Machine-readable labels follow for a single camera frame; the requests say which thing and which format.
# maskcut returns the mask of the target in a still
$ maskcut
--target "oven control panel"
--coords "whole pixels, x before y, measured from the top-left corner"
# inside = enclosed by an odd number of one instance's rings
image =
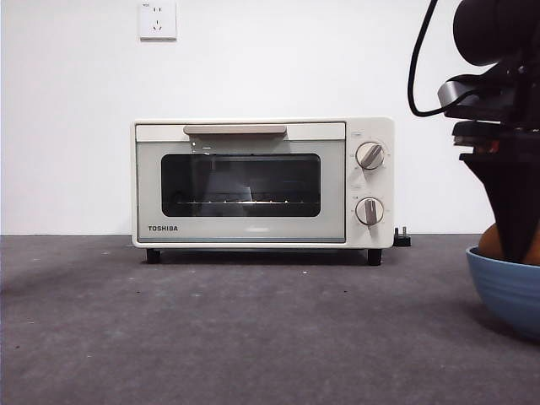
[[[389,247],[394,226],[394,123],[387,118],[347,123],[347,241]]]

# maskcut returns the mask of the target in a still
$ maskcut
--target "oven door handle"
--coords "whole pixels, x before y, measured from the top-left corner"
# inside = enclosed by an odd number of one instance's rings
[[[284,137],[287,134],[285,125],[186,125],[186,135],[255,135]]]

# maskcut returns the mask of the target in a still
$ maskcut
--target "oven door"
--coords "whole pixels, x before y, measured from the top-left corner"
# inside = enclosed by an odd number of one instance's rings
[[[138,241],[345,241],[345,124],[137,125]]]

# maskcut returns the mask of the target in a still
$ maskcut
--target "white wall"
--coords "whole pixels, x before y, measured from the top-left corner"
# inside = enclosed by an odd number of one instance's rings
[[[440,2],[418,103],[474,73]],[[139,118],[392,116],[397,224],[469,233],[491,222],[452,146],[417,119],[406,82],[427,0],[179,0],[179,40],[141,43],[135,0],[2,1],[2,232],[130,232],[129,126]]]

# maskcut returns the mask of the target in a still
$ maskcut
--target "oven control knob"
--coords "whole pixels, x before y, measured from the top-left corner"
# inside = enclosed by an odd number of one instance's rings
[[[364,170],[373,170],[382,165],[385,151],[375,142],[366,142],[356,151],[356,161]]]
[[[376,198],[365,198],[356,205],[356,216],[362,224],[372,226],[382,220],[384,210]]]

